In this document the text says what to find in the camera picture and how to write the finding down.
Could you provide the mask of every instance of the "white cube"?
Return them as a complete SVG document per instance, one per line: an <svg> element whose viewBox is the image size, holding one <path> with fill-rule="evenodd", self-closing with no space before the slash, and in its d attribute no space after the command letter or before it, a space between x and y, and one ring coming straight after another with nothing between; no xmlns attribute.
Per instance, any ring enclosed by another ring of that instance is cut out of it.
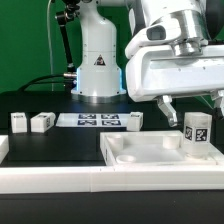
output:
<svg viewBox="0 0 224 224"><path fill-rule="evenodd" d="M52 126L56 116L54 113L40 113L31 119L31 132L44 133Z"/></svg>
<svg viewBox="0 0 224 224"><path fill-rule="evenodd" d="M11 113L11 125L13 133L27 132L27 118L25 113Z"/></svg>
<svg viewBox="0 0 224 224"><path fill-rule="evenodd" d="M206 156L209 149L212 116L205 113L186 113L183 149L194 157Z"/></svg>
<svg viewBox="0 0 224 224"><path fill-rule="evenodd" d="M140 131L143 125L143 113L131 112L127 121L127 131Z"/></svg>

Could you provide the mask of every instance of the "green wall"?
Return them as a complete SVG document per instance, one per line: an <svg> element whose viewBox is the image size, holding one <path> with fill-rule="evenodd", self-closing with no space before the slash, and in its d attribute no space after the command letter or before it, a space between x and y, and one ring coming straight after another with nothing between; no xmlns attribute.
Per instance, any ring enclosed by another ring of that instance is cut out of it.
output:
<svg viewBox="0 0 224 224"><path fill-rule="evenodd" d="M26 82L50 74L47 40L48 0L2 1L0 6L0 92L16 90ZM54 73L66 71L66 61L59 27L54 19L64 9L57 0L51 7L51 32ZM101 15L112 20L118 30L117 63L125 69L124 49L130 38L128 14L123 8L99 8ZM68 24L68 34L75 65L81 63L81 29L78 19ZM224 39L224 30L219 35ZM51 86L30 89L51 90Z"/></svg>

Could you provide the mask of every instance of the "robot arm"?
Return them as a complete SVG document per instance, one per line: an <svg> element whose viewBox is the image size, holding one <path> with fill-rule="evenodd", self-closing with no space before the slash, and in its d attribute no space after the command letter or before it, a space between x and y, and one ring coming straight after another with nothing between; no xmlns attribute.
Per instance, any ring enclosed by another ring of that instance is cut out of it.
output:
<svg viewBox="0 0 224 224"><path fill-rule="evenodd" d="M129 13L128 93L134 101L157 100L170 126L178 124L172 97L210 94L223 117L224 46L209 45L208 2L140 0Z"/></svg>

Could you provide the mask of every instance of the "paper sheet with markers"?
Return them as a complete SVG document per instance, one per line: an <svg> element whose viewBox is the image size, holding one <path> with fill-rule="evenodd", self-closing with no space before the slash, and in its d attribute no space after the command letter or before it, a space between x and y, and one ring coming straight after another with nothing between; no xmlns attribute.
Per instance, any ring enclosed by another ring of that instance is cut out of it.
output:
<svg viewBox="0 0 224 224"><path fill-rule="evenodd" d="M57 127L127 127L129 114L61 113Z"/></svg>

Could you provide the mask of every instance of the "cable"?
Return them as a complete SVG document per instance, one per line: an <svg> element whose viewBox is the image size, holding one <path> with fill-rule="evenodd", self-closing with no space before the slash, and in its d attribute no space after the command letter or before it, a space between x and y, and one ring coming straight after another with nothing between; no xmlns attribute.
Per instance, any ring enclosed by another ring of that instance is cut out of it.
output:
<svg viewBox="0 0 224 224"><path fill-rule="evenodd" d="M50 81L50 82L35 82L35 83L30 83L27 85L23 86L23 89L21 89L20 91L24 91L26 88L28 88L31 85L43 85L43 84L66 84L66 83L72 83L71 81Z"/></svg>
<svg viewBox="0 0 224 224"><path fill-rule="evenodd" d="M51 22L50 22L50 9L51 9L52 0L49 0L47 6L47 36L48 36L48 47L49 47L49 56L50 56L50 69L51 74L54 74L54 58L52 50L52 41L51 41Z"/></svg>
<svg viewBox="0 0 224 224"><path fill-rule="evenodd" d="M38 81L41 81L41 80L44 80L44 79L52 79L52 78L57 78L57 77L61 77L63 78L64 75L63 74L56 74L56 75L47 75L47 76L42 76L42 77L39 77L39 78L36 78L36 79L33 79L31 80L30 82L28 82L27 84L21 86L18 91L24 91L28 86L38 82Z"/></svg>

